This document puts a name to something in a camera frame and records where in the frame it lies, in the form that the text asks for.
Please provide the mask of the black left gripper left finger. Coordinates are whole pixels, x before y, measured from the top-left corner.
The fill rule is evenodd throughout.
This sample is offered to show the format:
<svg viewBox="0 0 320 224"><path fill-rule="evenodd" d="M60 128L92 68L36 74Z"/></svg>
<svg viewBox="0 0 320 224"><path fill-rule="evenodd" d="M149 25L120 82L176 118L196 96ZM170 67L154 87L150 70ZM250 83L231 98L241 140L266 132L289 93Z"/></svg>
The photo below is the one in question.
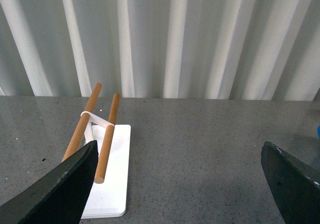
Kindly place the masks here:
<svg viewBox="0 0 320 224"><path fill-rule="evenodd" d="M78 224L98 164L93 140L0 207L2 224Z"/></svg>

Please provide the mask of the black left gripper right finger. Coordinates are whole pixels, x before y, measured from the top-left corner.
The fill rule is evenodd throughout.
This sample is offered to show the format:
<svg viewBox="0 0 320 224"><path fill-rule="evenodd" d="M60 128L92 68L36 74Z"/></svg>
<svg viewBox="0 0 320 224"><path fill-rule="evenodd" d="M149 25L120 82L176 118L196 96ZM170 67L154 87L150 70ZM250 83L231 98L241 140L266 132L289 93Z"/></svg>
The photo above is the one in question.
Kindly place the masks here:
<svg viewBox="0 0 320 224"><path fill-rule="evenodd" d="M271 142L261 151L261 165L286 224L320 222L320 173Z"/></svg>

